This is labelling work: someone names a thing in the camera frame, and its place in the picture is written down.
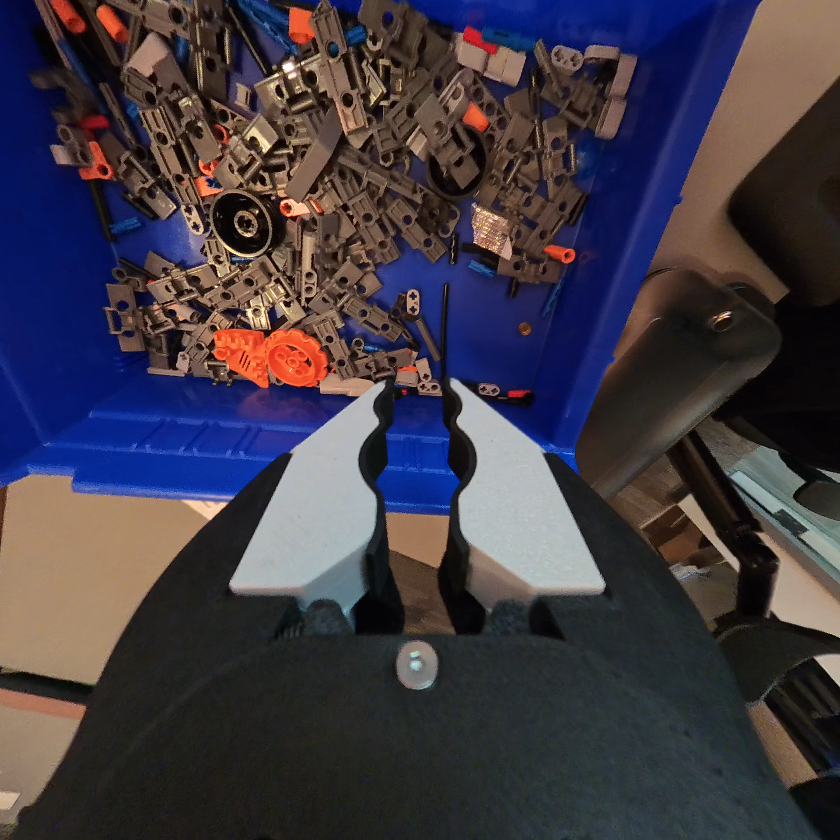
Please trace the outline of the black round wheel hub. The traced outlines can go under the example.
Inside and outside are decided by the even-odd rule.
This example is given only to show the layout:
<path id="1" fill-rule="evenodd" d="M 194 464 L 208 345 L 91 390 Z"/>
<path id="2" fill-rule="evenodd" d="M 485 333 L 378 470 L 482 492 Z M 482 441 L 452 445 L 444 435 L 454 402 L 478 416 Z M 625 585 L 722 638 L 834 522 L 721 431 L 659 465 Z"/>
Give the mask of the black round wheel hub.
<path id="1" fill-rule="evenodd" d="M 487 149 L 481 134 L 468 125 L 462 128 L 472 143 L 467 154 L 446 167 L 431 154 L 426 161 L 427 186 L 435 194 L 453 201 L 473 195 L 488 172 Z"/>
<path id="2" fill-rule="evenodd" d="M 282 244 L 286 221 L 260 196 L 240 189 L 215 194 L 209 204 L 212 236 L 226 251 L 242 259 L 256 259 Z"/>

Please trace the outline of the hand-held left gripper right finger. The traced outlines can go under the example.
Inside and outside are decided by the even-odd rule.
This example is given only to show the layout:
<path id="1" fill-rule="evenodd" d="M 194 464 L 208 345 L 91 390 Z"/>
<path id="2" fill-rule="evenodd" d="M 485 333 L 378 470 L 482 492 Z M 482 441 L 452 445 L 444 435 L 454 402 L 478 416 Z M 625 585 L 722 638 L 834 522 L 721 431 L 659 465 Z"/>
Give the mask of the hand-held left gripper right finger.
<path id="1" fill-rule="evenodd" d="M 455 378 L 444 381 L 451 497 L 441 595 L 451 617 L 504 601 L 602 595 L 606 583 L 547 454 Z"/>

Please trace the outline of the orange sprocket wheel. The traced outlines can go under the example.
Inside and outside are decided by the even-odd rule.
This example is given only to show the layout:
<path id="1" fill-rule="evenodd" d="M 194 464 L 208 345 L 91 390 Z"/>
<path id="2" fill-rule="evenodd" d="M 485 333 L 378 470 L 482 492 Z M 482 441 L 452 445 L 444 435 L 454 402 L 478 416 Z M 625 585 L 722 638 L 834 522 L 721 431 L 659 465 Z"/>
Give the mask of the orange sprocket wheel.
<path id="1" fill-rule="evenodd" d="M 266 366 L 279 382 L 296 387 L 318 385 L 329 372 L 319 341 L 299 329 L 279 329 L 264 341 Z"/>

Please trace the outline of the small silver foil piece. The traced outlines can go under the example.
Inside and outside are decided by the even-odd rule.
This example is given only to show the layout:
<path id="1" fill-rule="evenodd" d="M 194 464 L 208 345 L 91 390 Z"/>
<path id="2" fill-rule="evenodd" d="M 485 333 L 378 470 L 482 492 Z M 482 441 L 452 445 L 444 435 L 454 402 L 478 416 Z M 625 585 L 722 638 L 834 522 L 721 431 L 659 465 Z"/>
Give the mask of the small silver foil piece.
<path id="1" fill-rule="evenodd" d="M 478 203 L 470 208 L 470 223 L 473 243 L 481 249 L 508 259 L 512 255 L 510 223 L 501 215 L 492 212 Z"/>

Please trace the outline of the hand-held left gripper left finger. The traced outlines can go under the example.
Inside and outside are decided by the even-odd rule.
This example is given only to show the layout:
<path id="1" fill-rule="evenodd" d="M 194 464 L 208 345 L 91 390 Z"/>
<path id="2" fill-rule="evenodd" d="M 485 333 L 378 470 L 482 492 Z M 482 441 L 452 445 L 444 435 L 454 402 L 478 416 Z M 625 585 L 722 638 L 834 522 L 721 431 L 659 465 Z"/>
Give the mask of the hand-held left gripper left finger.
<path id="1" fill-rule="evenodd" d="M 236 595 L 320 600 L 355 617 L 401 617 L 385 504 L 395 384 L 383 380 L 292 449 L 229 584 Z"/>

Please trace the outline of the grey plate with screw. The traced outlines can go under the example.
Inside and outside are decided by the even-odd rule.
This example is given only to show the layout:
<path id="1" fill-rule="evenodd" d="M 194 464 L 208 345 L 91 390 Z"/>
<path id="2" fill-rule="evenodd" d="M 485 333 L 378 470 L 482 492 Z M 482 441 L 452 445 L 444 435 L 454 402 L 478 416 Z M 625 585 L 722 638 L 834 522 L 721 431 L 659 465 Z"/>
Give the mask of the grey plate with screw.
<path id="1" fill-rule="evenodd" d="M 781 342 L 774 304 L 745 277 L 651 272 L 577 441 L 581 477 L 614 497 L 763 372 Z"/>

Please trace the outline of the orange wedge plate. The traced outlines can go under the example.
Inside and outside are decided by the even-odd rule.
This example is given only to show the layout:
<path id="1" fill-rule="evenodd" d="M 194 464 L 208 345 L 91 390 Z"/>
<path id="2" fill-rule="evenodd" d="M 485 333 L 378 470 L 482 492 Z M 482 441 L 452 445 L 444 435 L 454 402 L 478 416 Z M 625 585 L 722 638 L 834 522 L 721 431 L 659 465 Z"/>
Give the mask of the orange wedge plate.
<path id="1" fill-rule="evenodd" d="M 266 357 L 266 335 L 252 329 L 220 329 L 213 336 L 213 355 L 232 372 L 257 384 L 270 387 Z"/>

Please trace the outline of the black chair base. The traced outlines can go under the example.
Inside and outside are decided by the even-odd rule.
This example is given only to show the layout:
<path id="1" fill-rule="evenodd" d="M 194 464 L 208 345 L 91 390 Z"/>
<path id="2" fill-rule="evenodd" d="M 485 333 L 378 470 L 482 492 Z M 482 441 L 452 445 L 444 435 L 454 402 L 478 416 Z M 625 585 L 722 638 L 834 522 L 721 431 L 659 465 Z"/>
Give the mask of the black chair base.
<path id="1" fill-rule="evenodd" d="M 838 778 L 838 738 L 827 738 L 780 685 L 818 657 L 838 655 L 838 637 L 787 623 L 771 613 L 780 560 L 762 540 L 759 521 L 697 431 L 667 453 L 684 485 L 723 546 L 738 562 L 734 609 L 716 620 L 713 634 L 736 677 L 742 698 L 753 707 L 777 694 L 782 722 L 794 725 L 794 741 L 816 774 Z"/>

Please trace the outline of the pile of grey building pieces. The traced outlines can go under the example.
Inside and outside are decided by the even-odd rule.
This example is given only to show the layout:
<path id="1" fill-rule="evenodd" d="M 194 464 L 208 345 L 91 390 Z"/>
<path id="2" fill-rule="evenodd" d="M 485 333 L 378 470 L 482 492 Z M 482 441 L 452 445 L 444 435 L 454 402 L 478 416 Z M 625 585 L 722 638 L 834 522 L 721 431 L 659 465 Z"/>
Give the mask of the pile of grey building pieces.
<path id="1" fill-rule="evenodd" d="M 35 2 L 48 66 L 57 165 L 86 184 L 112 245 L 142 220 L 183 219 L 189 266 L 151 251 L 119 256 L 106 284 L 108 332 L 151 375 L 249 382 L 214 357 L 214 333 L 299 329 L 320 342 L 324 395 L 441 396 L 439 344 L 421 291 L 391 305 L 377 269 L 404 245 L 431 264 L 460 254 L 482 276 L 551 286 L 575 260 L 558 245 L 588 198 L 582 140 L 616 137 L 637 57 L 617 45 L 548 46 L 498 28 L 450 28 L 409 2 Z M 481 134 L 488 172 L 467 198 L 435 194 Z M 230 255 L 208 209 L 227 189 L 260 196 L 286 221 L 281 245 Z M 473 243 L 478 203 L 510 223 L 505 259 Z"/>

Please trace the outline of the blue plastic storage bin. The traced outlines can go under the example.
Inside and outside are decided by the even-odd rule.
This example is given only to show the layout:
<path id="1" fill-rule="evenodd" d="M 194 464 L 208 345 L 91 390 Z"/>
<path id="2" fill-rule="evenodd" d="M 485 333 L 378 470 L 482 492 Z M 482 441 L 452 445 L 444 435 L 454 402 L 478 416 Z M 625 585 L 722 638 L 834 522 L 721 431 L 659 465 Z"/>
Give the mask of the blue plastic storage bin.
<path id="1" fill-rule="evenodd" d="M 448 373 L 530 406 L 497 410 L 575 466 L 577 438 L 759 2 L 412 2 L 445 25 L 488 26 L 547 46 L 619 46 L 637 57 L 615 139 L 583 140 L 580 221 L 560 231 L 577 251 L 552 318 L 544 285 L 520 287 L 470 270 L 466 255 L 430 264 L 402 257 L 377 271 L 383 307 L 421 291 L 439 336 L 449 284 Z M 102 236 L 88 188 L 57 166 L 55 95 L 28 73 L 45 65 L 33 2 L 2 2 L 2 484 L 71 476 L 77 491 L 225 500 L 264 465 L 349 404 L 316 388 L 267 390 L 148 374 L 121 353 L 103 308 L 115 256 L 149 250 L 185 266 L 198 238 L 180 214 L 120 239 Z"/>

